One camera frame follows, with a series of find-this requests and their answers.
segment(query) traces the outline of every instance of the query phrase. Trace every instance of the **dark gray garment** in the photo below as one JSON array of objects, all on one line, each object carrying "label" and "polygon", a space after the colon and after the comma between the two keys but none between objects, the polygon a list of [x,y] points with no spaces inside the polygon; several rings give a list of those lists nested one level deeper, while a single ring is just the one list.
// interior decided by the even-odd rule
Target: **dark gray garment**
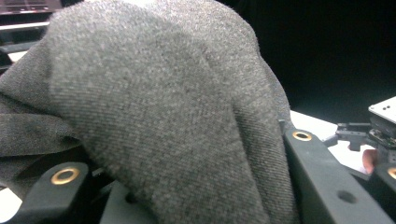
[{"label": "dark gray garment", "polygon": [[253,31],[214,1],[170,2],[57,13],[0,77],[1,156],[79,139],[161,223],[296,222],[277,125],[289,105]]}]

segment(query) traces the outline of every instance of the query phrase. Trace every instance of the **gray cloth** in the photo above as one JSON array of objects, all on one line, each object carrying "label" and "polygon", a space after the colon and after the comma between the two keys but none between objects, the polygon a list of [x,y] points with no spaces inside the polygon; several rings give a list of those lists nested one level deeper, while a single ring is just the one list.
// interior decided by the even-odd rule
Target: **gray cloth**
[{"label": "gray cloth", "polygon": [[2,144],[33,141],[3,116],[30,117],[30,130],[41,115],[55,119],[36,124],[52,151],[79,139],[161,223],[297,222],[277,125],[290,125],[289,105],[236,13],[206,0],[84,3],[57,13],[39,45],[0,77]]}]

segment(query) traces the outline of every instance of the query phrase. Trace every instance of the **white mechanical part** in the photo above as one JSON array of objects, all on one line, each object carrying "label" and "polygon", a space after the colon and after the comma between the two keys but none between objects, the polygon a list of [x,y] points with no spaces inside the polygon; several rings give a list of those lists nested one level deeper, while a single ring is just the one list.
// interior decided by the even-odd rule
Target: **white mechanical part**
[{"label": "white mechanical part", "polygon": [[396,124],[396,96],[376,105],[370,105],[369,111]]}]

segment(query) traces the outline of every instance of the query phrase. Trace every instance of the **gray fabric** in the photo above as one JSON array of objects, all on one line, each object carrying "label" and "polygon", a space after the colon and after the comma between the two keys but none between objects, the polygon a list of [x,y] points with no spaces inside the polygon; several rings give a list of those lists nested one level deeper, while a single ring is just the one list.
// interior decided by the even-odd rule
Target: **gray fabric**
[{"label": "gray fabric", "polygon": [[35,52],[36,70],[18,63],[0,77],[0,116],[56,119],[42,122],[58,134],[43,141],[61,151],[76,143],[63,137],[79,139],[161,223],[297,222],[277,125],[290,122],[287,99],[227,7],[79,4],[55,15]]}]

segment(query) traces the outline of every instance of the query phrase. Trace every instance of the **brass insert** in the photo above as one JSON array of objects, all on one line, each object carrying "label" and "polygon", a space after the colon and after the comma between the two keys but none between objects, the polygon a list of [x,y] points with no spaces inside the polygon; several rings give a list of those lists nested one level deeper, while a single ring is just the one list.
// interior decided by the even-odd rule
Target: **brass insert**
[{"label": "brass insert", "polygon": [[396,167],[391,167],[388,169],[388,174],[392,176],[393,179],[396,179]]},{"label": "brass insert", "polygon": [[294,137],[295,139],[298,139],[298,140],[300,140],[300,141],[305,141],[305,142],[308,142],[308,141],[311,141],[311,140],[312,140],[311,134],[309,134],[309,133],[303,133],[303,132],[294,132],[294,133],[293,133],[293,137]]},{"label": "brass insert", "polygon": [[[63,178],[61,175],[64,175],[66,173],[71,173],[71,175],[68,175],[67,177]],[[50,182],[54,185],[63,185],[72,182],[75,180],[79,175],[79,170],[73,167],[68,167],[64,168],[61,171],[58,171],[55,175],[52,176],[52,179]]]}]

